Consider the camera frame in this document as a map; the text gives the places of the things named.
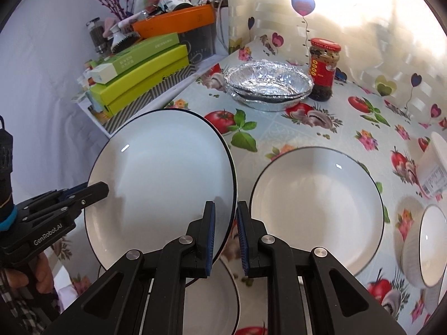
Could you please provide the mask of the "white plate black rim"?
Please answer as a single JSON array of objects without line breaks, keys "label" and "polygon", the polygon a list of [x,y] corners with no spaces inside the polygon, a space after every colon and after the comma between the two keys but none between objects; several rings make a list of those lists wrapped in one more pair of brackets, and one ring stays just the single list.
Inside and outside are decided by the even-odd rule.
[{"label": "white plate black rim", "polygon": [[109,269],[128,250],[159,250],[184,235],[215,204],[213,258],[229,237],[236,210],[236,169],[222,134],[191,111],[145,113],[119,129],[92,168],[106,198],[85,209],[90,246]]},{"label": "white plate black rim", "polygon": [[301,147],[271,161],[255,182],[250,212],[268,234],[300,250],[323,247],[353,275],[375,257],[385,226],[369,172],[328,147]]},{"label": "white plate black rim", "polygon": [[217,260],[210,277],[186,288],[183,333],[235,334],[240,318],[240,297],[225,261]]}]

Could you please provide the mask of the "white ribbed bowl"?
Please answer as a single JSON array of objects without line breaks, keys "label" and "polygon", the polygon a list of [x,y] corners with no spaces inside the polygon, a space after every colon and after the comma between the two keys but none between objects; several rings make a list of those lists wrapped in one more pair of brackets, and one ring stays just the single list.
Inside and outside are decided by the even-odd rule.
[{"label": "white ribbed bowl", "polygon": [[419,289],[434,287],[446,270],[446,217],[436,205],[428,206],[414,221],[401,252],[401,268]]}]

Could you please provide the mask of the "lime green box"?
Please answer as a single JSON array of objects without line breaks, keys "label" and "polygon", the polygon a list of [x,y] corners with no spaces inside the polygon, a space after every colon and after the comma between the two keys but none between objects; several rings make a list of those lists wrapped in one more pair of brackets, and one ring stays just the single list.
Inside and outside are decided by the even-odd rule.
[{"label": "lime green box", "polygon": [[148,90],[188,66],[187,47],[179,44],[142,62],[106,85],[95,84],[89,91],[108,116],[115,116]]}]

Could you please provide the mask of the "light green box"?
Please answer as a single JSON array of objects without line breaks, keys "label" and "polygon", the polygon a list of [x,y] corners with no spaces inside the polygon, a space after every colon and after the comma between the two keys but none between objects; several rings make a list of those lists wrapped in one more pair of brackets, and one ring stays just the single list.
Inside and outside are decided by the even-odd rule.
[{"label": "light green box", "polygon": [[144,39],[128,49],[115,54],[105,63],[90,71],[90,77],[95,83],[106,84],[137,64],[159,54],[160,52],[176,46],[180,43],[177,33],[158,35]]}]

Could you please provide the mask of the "white plastic tub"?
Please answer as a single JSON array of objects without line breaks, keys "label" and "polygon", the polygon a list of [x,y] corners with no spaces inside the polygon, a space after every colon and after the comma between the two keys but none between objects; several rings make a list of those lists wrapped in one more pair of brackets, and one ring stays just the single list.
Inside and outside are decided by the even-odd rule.
[{"label": "white plastic tub", "polygon": [[430,134],[430,142],[416,166],[418,184],[426,197],[433,198],[446,190],[447,144],[437,132]]}]

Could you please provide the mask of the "dark glass jar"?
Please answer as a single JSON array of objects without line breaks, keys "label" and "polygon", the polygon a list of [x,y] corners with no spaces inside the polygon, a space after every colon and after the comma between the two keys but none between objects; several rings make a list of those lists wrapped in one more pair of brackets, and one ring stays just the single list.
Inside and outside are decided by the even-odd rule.
[{"label": "dark glass jar", "polygon": [[96,17],[90,20],[86,24],[86,28],[89,32],[90,38],[93,42],[96,52],[100,55],[105,54],[108,50],[108,42],[107,39],[104,38],[103,36],[104,26],[103,23],[100,21],[100,18]]}]

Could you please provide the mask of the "vegetable print tablecloth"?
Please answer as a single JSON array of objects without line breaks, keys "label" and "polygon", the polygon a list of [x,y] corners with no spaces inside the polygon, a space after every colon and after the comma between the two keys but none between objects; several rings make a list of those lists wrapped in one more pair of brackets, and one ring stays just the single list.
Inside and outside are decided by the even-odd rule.
[{"label": "vegetable print tablecloth", "polygon": [[441,122],[398,116],[388,100],[336,82],[325,103],[280,112],[239,104],[204,76],[163,111],[123,126],[93,174],[110,197],[80,217],[85,249],[64,241],[88,265],[106,269],[126,250],[155,250],[177,236],[213,194],[217,273],[192,286],[188,334],[264,334],[267,288],[242,273],[231,194],[290,246],[328,249],[389,310],[408,334],[434,303],[400,268],[401,247],[422,209],[417,160]]}]

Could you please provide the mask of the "orange box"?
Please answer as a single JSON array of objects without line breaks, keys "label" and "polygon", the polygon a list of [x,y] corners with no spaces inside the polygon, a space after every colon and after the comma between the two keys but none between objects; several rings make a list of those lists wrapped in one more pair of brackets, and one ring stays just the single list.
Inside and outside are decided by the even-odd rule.
[{"label": "orange box", "polygon": [[142,38],[148,39],[169,33],[186,33],[214,23],[214,8],[206,4],[137,21],[132,27]]}]

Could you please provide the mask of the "stacked foil trays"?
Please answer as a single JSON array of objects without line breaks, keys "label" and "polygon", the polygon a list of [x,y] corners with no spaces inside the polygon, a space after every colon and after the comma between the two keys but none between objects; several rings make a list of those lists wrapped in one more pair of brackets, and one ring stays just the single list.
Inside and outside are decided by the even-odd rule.
[{"label": "stacked foil trays", "polygon": [[249,61],[223,75],[225,92],[258,111],[279,112],[305,100],[314,83],[300,67],[277,61]]}]

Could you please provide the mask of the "red label sauce jar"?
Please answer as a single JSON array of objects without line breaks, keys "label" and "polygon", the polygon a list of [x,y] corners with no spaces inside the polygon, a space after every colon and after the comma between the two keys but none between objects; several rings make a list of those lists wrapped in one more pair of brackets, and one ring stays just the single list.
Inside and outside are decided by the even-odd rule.
[{"label": "red label sauce jar", "polygon": [[312,38],[310,43],[309,74],[314,83],[310,99],[325,102],[333,94],[333,81],[342,47],[322,38]]}]

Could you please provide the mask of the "heart pattern curtain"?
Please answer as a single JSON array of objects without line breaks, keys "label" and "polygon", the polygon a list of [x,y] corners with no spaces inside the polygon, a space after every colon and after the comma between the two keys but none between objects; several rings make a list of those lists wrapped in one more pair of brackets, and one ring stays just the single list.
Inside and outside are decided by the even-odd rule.
[{"label": "heart pattern curtain", "polygon": [[424,0],[228,0],[230,47],[278,33],[307,61],[309,41],[341,47],[338,68],[421,123],[446,116],[446,32]]}]

